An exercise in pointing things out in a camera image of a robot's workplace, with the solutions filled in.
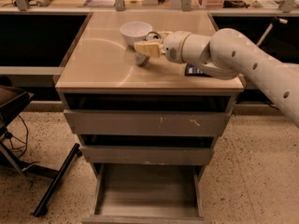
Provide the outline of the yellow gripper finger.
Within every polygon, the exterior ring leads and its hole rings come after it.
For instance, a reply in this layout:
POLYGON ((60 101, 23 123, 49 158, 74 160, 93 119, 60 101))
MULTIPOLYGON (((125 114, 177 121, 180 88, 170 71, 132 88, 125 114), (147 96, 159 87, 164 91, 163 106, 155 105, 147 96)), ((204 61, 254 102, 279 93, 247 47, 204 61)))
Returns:
POLYGON ((170 31, 159 31, 159 32, 149 32, 146 36, 147 41, 151 40, 158 40, 159 42, 162 42, 168 35, 171 35, 170 31))
POLYGON ((135 51, 152 58, 164 55, 164 47, 158 42, 139 41, 134 43, 135 51))

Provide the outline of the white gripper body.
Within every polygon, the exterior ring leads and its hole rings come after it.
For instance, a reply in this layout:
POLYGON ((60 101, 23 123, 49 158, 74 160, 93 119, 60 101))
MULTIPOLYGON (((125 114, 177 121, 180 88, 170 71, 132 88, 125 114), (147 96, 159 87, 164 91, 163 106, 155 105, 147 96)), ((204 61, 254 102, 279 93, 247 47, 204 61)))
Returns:
POLYGON ((190 34, 190 32, 176 31, 164 39, 164 55, 169 62, 183 63, 182 48, 190 34))

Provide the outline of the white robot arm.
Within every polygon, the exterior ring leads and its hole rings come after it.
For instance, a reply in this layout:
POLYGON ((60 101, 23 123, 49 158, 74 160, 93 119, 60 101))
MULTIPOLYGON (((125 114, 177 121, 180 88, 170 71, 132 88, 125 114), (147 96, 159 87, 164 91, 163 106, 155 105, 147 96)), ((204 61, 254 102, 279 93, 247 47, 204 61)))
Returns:
POLYGON ((171 63, 189 63, 218 79, 245 76, 286 117, 299 126, 299 65, 268 55, 231 28, 212 36, 176 31, 134 43, 135 51, 171 63))

